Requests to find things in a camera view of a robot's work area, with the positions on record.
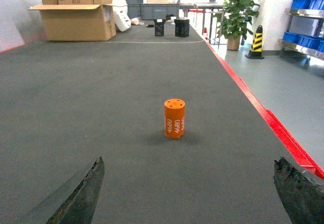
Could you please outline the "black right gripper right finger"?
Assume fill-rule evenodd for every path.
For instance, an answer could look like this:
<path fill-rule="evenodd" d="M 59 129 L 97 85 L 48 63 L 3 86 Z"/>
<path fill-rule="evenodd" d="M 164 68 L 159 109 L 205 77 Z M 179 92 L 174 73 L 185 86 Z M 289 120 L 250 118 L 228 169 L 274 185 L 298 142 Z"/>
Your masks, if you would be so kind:
<path fill-rule="evenodd" d="M 323 223 L 322 178 L 281 157 L 274 161 L 273 179 L 292 223 Z"/>

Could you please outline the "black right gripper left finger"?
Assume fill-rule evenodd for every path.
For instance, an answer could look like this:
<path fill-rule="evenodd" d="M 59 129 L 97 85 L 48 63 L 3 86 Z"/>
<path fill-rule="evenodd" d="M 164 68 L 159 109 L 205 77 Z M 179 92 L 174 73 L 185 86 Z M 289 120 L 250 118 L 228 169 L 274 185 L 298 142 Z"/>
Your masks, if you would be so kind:
<path fill-rule="evenodd" d="M 104 175 L 98 157 L 24 215 L 24 223 L 91 223 Z"/>

